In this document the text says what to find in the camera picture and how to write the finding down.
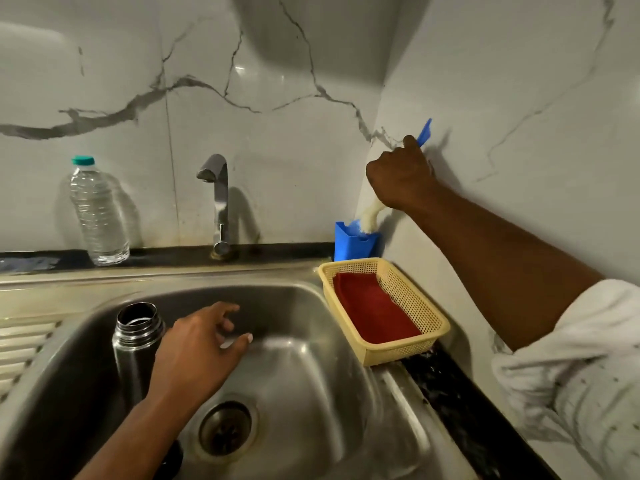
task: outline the teal bottle cap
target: teal bottle cap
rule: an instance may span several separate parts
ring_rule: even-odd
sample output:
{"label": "teal bottle cap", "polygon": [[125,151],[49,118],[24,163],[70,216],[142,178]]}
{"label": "teal bottle cap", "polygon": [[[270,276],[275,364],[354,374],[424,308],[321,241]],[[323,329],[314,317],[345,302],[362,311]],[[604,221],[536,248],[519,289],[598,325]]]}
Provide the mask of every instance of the teal bottle cap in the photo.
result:
{"label": "teal bottle cap", "polygon": [[89,166],[89,165],[95,165],[95,160],[93,159],[93,157],[77,155],[71,158],[71,163],[73,163],[74,165]]}

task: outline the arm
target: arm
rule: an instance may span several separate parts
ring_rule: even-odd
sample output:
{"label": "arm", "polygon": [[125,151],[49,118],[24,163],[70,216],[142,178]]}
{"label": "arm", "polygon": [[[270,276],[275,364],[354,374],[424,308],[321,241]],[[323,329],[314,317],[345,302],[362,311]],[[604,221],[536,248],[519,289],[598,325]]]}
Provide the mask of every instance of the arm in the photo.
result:
{"label": "arm", "polygon": [[551,332],[603,276],[441,185],[412,136],[367,165],[379,199],[402,210],[449,260],[476,306],[512,349]]}
{"label": "arm", "polygon": [[76,480],[151,480],[164,455],[197,409],[227,379],[252,341],[251,334],[220,349],[218,330],[232,331],[225,314],[237,305],[216,303],[176,321],[156,352],[149,392],[76,476]]}

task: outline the drain strainer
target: drain strainer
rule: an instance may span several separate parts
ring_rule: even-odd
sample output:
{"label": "drain strainer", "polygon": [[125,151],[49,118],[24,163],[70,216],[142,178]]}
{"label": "drain strainer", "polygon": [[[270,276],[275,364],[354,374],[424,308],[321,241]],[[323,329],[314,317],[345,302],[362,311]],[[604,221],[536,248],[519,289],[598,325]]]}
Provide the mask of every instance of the drain strainer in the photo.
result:
{"label": "drain strainer", "polygon": [[209,411],[200,426],[200,444],[212,456],[238,450],[251,434],[249,409],[238,401],[226,401]]}

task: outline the plastic water bottle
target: plastic water bottle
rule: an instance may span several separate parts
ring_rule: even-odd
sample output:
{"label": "plastic water bottle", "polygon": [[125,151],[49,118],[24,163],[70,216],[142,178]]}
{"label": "plastic water bottle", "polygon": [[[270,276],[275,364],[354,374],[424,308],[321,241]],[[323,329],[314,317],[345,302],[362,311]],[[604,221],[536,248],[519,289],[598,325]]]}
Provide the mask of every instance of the plastic water bottle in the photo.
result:
{"label": "plastic water bottle", "polygon": [[93,157],[74,157],[71,201],[76,208],[86,250],[96,266],[117,264],[129,257],[118,209],[104,174]]}

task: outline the basket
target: basket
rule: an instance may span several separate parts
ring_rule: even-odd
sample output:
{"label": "basket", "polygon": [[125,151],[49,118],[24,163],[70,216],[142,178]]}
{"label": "basket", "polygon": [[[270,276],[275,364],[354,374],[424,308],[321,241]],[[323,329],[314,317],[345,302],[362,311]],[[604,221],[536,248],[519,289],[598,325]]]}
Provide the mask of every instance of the basket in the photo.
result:
{"label": "basket", "polygon": [[[385,362],[427,352],[437,338],[449,331],[449,321],[407,277],[389,261],[382,258],[353,259],[320,265],[318,273],[323,282],[324,297],[333,316],[340,324],[358,360],[363,365]],[[404,310],[422,332],[416,337],[370,344],[358,333],[333,289],[333,277],[338,273],[375,274],[380,287]]]}

